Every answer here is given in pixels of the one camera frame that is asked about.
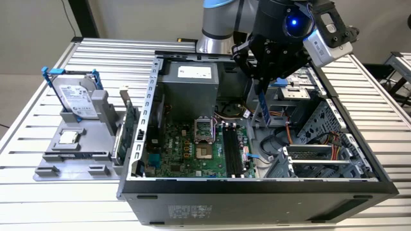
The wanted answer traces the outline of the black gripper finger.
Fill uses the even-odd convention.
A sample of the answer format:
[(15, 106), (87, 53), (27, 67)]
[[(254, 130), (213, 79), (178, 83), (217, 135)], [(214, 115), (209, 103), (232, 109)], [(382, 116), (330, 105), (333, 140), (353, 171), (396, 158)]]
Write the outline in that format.
[(254, 89), (254, 94), (258, 95), (261, 92), (261, 87), (258, 85), (258, 82), (260, 82), (258, 67), (257, 65), (253, 65), (248, 61), (248, 51), (249, 50), (250, 50), (249, 41), (245, 41), (240, 45), (234, 45), (232, 47), (232, 58), (238, 68), (241, 69), (242, 73), (245, 74), (245, 76), (250, 78), (252, 80), (256, 80), (253, 89)]
[(285, 79), (308, 62), (309, 56), (304, 51), (266, 54), (260, 63), (260, 92), (265, 93), (270, 81)]

